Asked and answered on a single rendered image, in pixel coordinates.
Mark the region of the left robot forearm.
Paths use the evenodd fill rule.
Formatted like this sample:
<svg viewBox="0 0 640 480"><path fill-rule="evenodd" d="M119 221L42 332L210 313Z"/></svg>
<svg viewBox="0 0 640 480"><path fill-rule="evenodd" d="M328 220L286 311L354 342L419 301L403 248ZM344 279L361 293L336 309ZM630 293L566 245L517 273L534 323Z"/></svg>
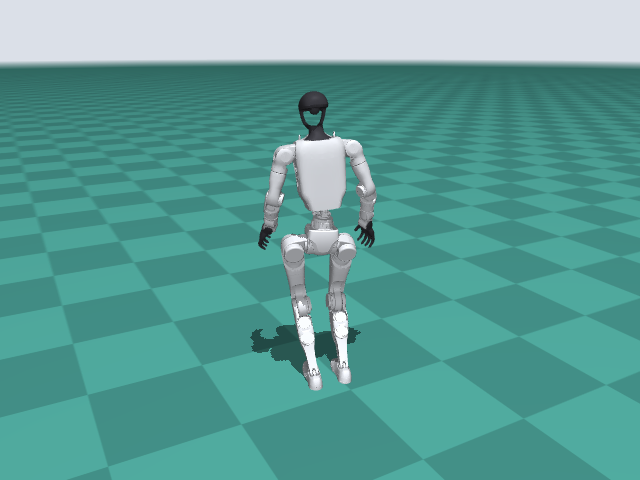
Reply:
<svg viewBox="0 0 640 480"><path fill-rule="evenodd" d="M273 230L272 233L274 233L276 231L276 228L278 226L278 213L280 210L280 207L274 207L274 206L270 206L266 204L266 199L267 199L267 195L268 195L269 190L267 191L266 195L265 195L265 201L264 201L264 226L263 228L265 229L266 227L271 228Z"/></svg>

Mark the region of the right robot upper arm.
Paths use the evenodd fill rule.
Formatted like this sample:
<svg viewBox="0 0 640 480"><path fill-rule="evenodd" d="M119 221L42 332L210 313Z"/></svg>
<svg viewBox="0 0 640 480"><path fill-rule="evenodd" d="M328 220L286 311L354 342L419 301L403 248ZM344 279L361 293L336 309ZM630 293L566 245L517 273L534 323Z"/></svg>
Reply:
<svg viewBox="0 0 640 480"><path fill-rule="evenodd" d="M359 180L356 193L360 198L367 198L375 193L376 188L371 177L370 169L363 154L361 144L352 139L342 139L345 146L345 155L350 158L350 165Z"/></svg>

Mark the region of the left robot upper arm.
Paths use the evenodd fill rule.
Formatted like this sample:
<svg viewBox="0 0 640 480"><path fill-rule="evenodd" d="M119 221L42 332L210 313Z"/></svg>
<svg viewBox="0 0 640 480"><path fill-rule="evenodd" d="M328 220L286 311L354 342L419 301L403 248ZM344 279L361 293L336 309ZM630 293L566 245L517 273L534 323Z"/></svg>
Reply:
<svg viewBox="0 0 640 480"><path fill-rule="evenodd" d="M266 204L274 207L281 207L285 194L281 192L284 185L288 169L295 158L295 144L278 147L273 155L273 163L269 177L269 192Z"/></svg>

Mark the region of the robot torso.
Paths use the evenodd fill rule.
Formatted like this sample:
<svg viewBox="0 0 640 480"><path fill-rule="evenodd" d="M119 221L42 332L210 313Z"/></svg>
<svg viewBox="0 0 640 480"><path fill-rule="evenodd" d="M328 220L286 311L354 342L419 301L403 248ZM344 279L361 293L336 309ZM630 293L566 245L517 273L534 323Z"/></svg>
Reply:
<svg viewBox="0 0 640 480"><path fill-rule="evenodd" d="M326 133L325 133L326 134ZM341 208L346 193L346 155L342 139L310 141L298 136L292 161L297 191L313 219L306 224L306 254L335 254L339 231L329 210ZM316 212L315 212L316 211Z"/></svg>

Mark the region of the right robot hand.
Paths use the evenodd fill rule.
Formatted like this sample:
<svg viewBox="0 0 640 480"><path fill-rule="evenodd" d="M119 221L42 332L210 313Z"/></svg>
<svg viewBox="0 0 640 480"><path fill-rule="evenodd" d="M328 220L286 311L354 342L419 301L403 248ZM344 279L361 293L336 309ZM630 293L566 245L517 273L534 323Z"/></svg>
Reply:
<svg viewBox="0 0 640 480"><path fill-rule="evenodd" d="M364 239L363 239L363 241L361 242L361 244L363 244L363 243L365 242L365 240L367 239L367 237L368 237L368 240L367 240L367 242L365 243L365 246L367 246L367 245L368 245L368 243L369 243L369 242L370 242L370 240L371 240L371 243L370 243L370 245L369 245L369 248L373 245L374 240L375 240L374 230L373 230L373 228L372 228L372 225L373 225L373 224L372 224L372 221L369 221L369 222L368 222L368 224L367 224L367 226L366 226L366 228L367 228L367 229L364 229L364 228L363 228L363 227L361 227L360 225L357 225L357 227L354 229L354 231L357 231L357 230L361 227L361 230L362 230L362 231L361 231L361 234L360 234L360 236L358 237L357 241L359 241L359 240L361 239L361 237L362 237L362 236L364 235L364 233L365 233Z"/></svg>

